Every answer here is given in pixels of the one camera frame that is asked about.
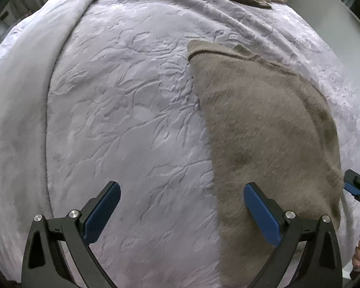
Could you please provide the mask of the olive knit sweater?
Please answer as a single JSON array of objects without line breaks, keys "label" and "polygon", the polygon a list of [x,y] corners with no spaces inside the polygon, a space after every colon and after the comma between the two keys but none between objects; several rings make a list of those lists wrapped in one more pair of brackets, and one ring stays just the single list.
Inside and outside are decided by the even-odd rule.
[{"label": "olive knit sweater", "polygon": [[209,134],[224,287],[246,287],[273,247],[247,210],[254,182],[282,209],[339,226],[339,141],[326,98],[310,81],[243,46],[193,40],[188,60]]}]

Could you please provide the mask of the lavender embossed bedspread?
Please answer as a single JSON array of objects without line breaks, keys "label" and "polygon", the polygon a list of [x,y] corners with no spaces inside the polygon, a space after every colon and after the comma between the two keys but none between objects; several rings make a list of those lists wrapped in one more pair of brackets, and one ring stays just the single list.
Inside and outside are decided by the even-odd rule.
[{"label": "lavender embossed bedspread", "polygon": [[[0,63],[25,19],[0,46]],[[360,111],[340,60],[289,6],[229,0],[93,0],[61,49],[47,96],[52,216],[113,180],[121,202],[95,255],[119,287],[224,287],[209,134],[188,43],[243,46],[326,98],[343,173],[360,172]],[[360,205],[343,190],[335,226],[348,263]]]}]

